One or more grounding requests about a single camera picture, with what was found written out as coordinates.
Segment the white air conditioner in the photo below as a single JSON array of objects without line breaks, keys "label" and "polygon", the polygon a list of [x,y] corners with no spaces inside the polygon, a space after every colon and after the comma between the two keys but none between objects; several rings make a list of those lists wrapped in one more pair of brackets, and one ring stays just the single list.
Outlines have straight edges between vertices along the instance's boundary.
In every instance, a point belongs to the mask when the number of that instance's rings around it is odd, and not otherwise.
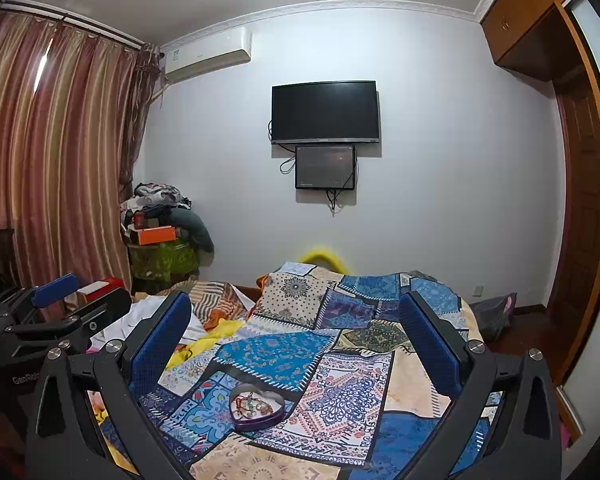
[{"label": "white air conditioner", "polygon": [[244,27],[212,34],[174,48],[166,55],[165,76],[175,83],[251,60],[251,34]]}]

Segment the bedsheet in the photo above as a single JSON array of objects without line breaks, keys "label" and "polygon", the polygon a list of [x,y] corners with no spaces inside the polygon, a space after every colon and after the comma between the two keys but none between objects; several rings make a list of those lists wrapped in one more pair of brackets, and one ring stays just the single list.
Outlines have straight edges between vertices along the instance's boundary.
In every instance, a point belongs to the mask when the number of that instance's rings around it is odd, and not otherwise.
[{"label": "bedsheet", "polygon": [[[417,271],[291,270],[267,276],[244,325],[165,371],[140,405],[199,480],[392,480],[450,404],[397,322],[400,295],[417,290],[465,339],[481,339],[475,318],[448,286]],[[229,393],[242,382],[280,394],[285,419],[236,432]],[[499,401],[490,396],[454,471],[473,463]],[[101,429],[125,455],[108,418]]]}]

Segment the television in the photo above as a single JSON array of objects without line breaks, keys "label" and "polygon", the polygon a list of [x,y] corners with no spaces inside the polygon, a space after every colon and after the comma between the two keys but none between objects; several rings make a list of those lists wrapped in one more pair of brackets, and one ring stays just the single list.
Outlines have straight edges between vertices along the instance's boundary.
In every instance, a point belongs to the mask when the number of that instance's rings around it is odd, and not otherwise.
[{"label": "television", "polygon": [[355,189],[355,156],[352,144],[296,146],[296,189]]},{"label": "television", "polygon": [[271,143],[379,142],[375,81],[274,86]]}]

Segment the pile of clothes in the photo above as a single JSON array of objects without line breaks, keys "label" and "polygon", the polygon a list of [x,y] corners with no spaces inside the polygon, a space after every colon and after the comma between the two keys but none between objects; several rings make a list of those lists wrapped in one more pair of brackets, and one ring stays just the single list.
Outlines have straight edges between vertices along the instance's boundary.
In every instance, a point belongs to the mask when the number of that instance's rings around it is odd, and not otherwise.
[{"label": "pile of clothes", "polygon": [[142,213],[145,221],[153,221],[152,226],[174,226],[181,240],[205,253],[214,252],[209,231],[192,211],[191,200],[183,196],[177,187],[139,184],[134,189],[134,196],[120,204],[120,223],[126,240],[130,240],[130,233],[135,229],[134,216],[138,212]]}]

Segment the screw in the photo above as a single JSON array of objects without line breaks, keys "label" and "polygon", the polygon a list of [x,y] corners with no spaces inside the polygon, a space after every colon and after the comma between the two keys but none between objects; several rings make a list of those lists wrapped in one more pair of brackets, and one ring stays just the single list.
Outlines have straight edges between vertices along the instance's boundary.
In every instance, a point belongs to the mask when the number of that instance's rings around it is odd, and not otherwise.
[{"label": "screw", "polygon": [[474,354],[481,354],[486,350],[486,346],[479,339],[469,339],[467,346]]},{"label": "screw", "polygon": [[115,354],[118,350],[122,348],[122,341],[120,339],[112,339],[106,345],[104,345],[104,349],[110,354]]},{"label": "screw", "polygon": [[529,357],[531,357],[534,361],[539,361],[542,359],[542,352],[537,348],[532,348],[529,350]]},{"label": "screw", "polygon": [[49,359],[51,359],[52,361],[54,359],[58,359],[61,355],[62,355],[62,350],[59,349],[58,347],[52,348],[51,350],[49,350],[49,352],[46,353],[46,356]]}]

